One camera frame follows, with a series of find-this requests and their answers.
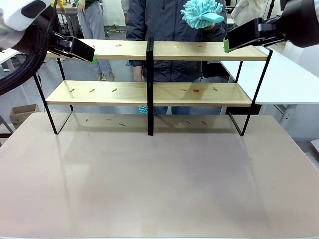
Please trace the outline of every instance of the black cable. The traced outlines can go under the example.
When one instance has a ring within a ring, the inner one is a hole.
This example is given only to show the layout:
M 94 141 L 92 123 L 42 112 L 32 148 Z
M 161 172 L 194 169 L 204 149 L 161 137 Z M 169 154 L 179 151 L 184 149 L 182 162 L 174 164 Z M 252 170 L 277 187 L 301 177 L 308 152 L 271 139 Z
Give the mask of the black cable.
M 31 52 L 17 70 L 1 79 L 0 96 L 31 78 L 41 67 L 45 59 L 48 49 L 48 35 L 36 26 L 32 26 L 30 30 L 34 34 Z

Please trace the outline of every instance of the gray jacket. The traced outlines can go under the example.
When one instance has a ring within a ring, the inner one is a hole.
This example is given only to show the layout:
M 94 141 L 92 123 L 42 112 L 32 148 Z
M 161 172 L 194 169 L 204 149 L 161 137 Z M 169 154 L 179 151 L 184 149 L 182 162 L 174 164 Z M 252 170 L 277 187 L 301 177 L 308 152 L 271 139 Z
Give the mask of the gray jacket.
M 216 0 L 224 5 L 224 0 Z M 182 20 L 180 13 L 187 0 L 130 0 L 128 11 L 127 40 L 145 41 L 153 36 L 155 41 L 222 41 L 227 33 L 226 12 L 224 21 L 211 31 L 195 29 Z M 142 61 L 132 61 L 141 66 Z M 202 76 L 198 61 L 155 61 L 154 81 L 191 82 Z

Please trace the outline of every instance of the gray tabletop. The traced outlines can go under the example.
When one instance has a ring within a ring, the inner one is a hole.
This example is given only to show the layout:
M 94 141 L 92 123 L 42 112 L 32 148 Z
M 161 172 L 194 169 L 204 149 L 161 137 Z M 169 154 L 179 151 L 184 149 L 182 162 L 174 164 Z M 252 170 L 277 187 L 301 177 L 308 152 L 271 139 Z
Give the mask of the gray tabletop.
M 0 235 L 319 235 L 319 173 L 273 118 L 252 116 L 244 137 L 228 116 L 159 117 L 153 137 L 146 122 L 73 114 L 54 135 L 31 115 L 0 148 Z

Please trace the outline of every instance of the jeans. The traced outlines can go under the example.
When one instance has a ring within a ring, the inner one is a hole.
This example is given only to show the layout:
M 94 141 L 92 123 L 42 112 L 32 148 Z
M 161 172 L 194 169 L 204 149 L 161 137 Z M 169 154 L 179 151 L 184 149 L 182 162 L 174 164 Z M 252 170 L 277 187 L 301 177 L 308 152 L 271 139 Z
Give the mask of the jeans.
M 199 83 L 200 78 L 191 81 L 192 83 Z M 189 107 L 189 106 L 181 106 L 181 107 L 176 107 L 176 106 L 172 106 L 171 107 L 171 114 L 172 115 L 190 115 L 191 114 L 191 109 L 193 107 Z M 154 107 L 154 114 L 155 115 L 166 115 L 167 113 L 167 106 L 162 106 L 162 107 Z

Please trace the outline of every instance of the white table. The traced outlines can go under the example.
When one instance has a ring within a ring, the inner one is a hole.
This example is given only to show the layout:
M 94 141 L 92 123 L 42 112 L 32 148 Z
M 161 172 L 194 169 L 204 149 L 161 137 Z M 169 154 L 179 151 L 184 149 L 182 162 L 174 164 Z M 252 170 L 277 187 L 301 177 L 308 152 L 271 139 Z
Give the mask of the white table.
M 232 78 L 236 78 L 239 61 L 221 61 Z M 253 99 L 265 62 L 244 61 L 238 83 Z M 285 126 L 294 109 L 300 104 L 319 104 L 319 78 L 274 50 L 259 90 L 256 104 L 274 105 L 282 114 L 280 124 Z

